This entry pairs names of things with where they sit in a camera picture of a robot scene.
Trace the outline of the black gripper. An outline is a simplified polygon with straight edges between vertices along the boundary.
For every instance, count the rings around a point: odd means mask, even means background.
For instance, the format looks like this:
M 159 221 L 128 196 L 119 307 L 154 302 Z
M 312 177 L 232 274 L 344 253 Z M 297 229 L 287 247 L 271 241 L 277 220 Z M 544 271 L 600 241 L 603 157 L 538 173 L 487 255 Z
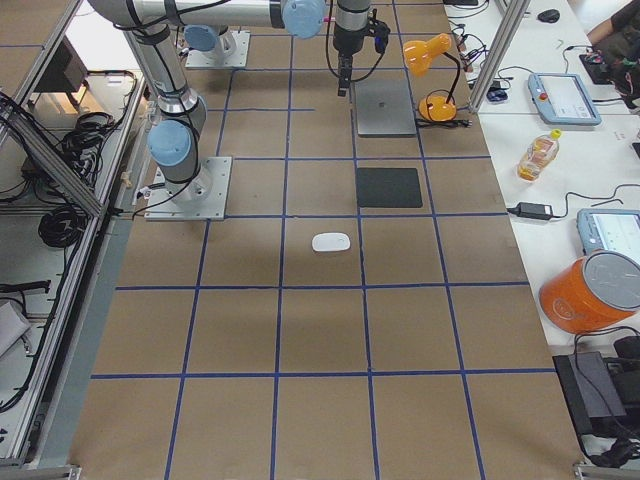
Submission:
M 339 97 L 345 97 L 350 87 L 350 77 L 353 70 L 354 52 L 351 49 L 341 49 L 338 53 L 338 91 Z

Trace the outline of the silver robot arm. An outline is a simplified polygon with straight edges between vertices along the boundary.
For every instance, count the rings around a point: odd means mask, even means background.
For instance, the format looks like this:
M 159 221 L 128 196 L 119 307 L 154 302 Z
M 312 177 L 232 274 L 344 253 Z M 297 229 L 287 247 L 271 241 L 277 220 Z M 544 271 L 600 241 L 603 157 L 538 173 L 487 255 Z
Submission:
M 338 95 L 350 87 L 353 57 L 362 49 L 368 33 L 369 0 L 338 0 L 333 47 L 338 53 Z
M 322 1 L 92 1 L 90 5 L 132 44 L 161 112 L 147 137 L 148 149 L 165 179 L 168 198 L 179 203 L 209 193 L 199 137 L 206 121 L 203 98 L 189 86 L 171 37 L 182 26 L 187 44 L 213 50 L 229 26 L 284 29 L 299 38 L 323 25 Z

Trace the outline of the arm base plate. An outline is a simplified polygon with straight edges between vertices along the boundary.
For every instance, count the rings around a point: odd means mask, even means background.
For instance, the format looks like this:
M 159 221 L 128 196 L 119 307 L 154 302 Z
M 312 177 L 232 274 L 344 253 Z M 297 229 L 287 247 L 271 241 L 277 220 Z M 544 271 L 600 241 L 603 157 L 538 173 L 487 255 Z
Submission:
M 151 207 L 143 212 L 144 218 L 148 221 L 223 220 L 231 170 L 231 157 L 201 159 L 199 174 L 183 190 L 180 185 L 167 183 L 157 167 L 154 180 L 164 186 L 150 193 Z
M 248 60 L 250 32 L 228 30 L 217 39 L 212 50 L 192 49 L 186 60 L 190 70 L 244 69 Z

